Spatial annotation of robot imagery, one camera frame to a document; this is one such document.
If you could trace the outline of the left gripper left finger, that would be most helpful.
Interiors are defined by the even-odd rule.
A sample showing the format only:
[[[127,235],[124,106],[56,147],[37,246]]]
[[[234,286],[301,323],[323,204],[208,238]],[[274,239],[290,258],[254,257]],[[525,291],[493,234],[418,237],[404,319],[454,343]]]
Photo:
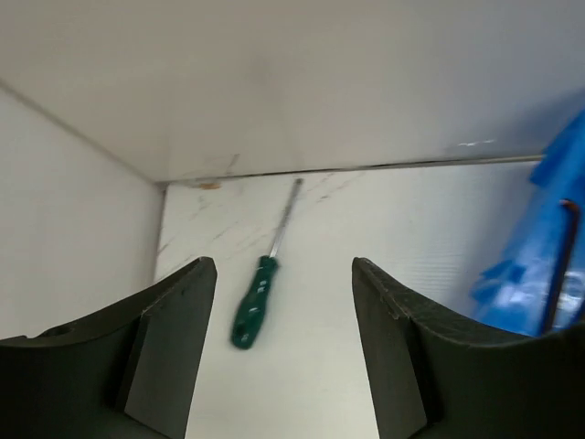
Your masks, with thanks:
[[[198,258],[37,337],[1,343],[4,438],[182,438],[216,288]]]

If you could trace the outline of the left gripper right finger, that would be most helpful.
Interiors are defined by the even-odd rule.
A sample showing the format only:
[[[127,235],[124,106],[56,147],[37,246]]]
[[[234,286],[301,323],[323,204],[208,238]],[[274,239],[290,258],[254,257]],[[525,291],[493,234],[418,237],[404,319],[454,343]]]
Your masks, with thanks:
[[[383,438],[581,438],[584,325],[525,337],[480,324],[352,263],[361,345]]]

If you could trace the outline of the large green-handled screwdriver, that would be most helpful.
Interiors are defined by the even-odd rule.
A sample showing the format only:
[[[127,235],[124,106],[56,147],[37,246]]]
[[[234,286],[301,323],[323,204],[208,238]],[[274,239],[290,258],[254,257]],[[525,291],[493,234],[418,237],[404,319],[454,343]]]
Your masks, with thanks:
[[[293,181],[291,192],[275,231],[270,250],[258,259],[250,286],[239,303],[230,333],[230,342],[235,348],[251,348],[261,331],[267,312],[273,279],[279,269],[277,254],[282,245],[284,233],[302,185],[302,178],[296,178]]]

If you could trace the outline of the brown hex key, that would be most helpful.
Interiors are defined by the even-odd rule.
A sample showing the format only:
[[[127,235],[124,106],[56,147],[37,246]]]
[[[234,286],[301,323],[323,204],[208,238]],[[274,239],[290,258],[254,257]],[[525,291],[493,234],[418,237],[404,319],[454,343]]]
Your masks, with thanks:
[[[545,303],[539,327],[540,336],[547,334],[554,325],[558,309],[558,300],[562,292],[565,273],[569,267],[580,223],[580,208],[577,203],[565,198],[562,199],[559,204],[567,213],[567,224],[548,288],[547,301]]]

